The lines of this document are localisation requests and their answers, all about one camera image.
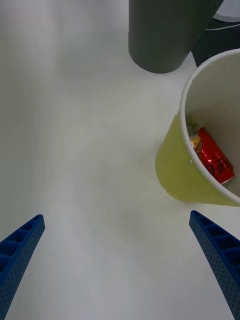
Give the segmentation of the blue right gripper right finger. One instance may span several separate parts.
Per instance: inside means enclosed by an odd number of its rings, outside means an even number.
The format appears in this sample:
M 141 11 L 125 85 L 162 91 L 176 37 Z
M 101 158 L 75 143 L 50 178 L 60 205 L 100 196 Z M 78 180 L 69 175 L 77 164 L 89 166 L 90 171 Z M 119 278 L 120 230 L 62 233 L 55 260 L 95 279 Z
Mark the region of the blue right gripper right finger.
M 196 210 L 190 213 L 189 226 L 234 319 L 240 319 L 240 241 Z

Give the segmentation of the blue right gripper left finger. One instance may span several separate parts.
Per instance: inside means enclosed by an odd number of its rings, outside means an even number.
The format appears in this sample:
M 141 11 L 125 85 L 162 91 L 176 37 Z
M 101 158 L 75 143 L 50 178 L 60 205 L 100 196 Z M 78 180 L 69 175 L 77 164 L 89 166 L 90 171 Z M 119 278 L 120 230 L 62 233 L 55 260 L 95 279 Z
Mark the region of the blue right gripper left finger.
M 0 242 L 0 319 L 4 320 L 32 255 L 45 231 L 36 215 Z

